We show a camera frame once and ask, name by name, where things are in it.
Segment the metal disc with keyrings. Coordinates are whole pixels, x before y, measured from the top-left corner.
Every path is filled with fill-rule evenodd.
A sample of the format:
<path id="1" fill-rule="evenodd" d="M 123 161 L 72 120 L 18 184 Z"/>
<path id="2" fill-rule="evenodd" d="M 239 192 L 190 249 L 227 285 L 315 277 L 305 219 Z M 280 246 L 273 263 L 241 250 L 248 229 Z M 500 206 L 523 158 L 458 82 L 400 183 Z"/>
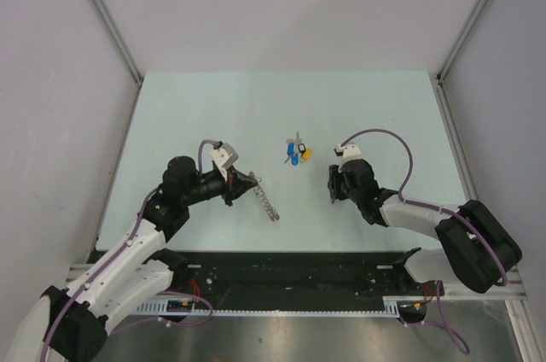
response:
<path id="1" fill-rule="evenodd" d="M 258 177 L 254 172 L 250 172 L 249 176 L 256 181 L 257 185 L 253 188 L 253 193 L 255 197 L 257 198 L 258 202 L 264 209 L 265 213 L 267 214 L 268 218 L 272 222 L 276 222 L 280 219 L 280 215 L 277 212 L 276 208 L 273 206 L 273 204 L 270 202 L 270 199 L 266 195 L 264 188 L 261 185 L 261 178 Z"/>

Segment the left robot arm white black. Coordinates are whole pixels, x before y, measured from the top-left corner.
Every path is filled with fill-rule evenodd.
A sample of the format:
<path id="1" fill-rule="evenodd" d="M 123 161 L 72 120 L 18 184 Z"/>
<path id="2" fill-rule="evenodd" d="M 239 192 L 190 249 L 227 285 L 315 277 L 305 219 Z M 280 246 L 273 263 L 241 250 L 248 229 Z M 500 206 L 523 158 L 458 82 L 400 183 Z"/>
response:
<path id="1" fill-rule="evenodd" d="M 200 173 L 192 158 L 173 158 L 121 240 L 64 289 L 51 286 L 44 292 L 49 326 L 40 360 L 53 349 L 69 361 L 91 361 L 143 302 L 162 291 L 183 291 L 187 264 L 166 244 L 189 220 L 189 207 L 215 197 L 231 206 L 257 186 L 255 178 L 233 166 Z"/>

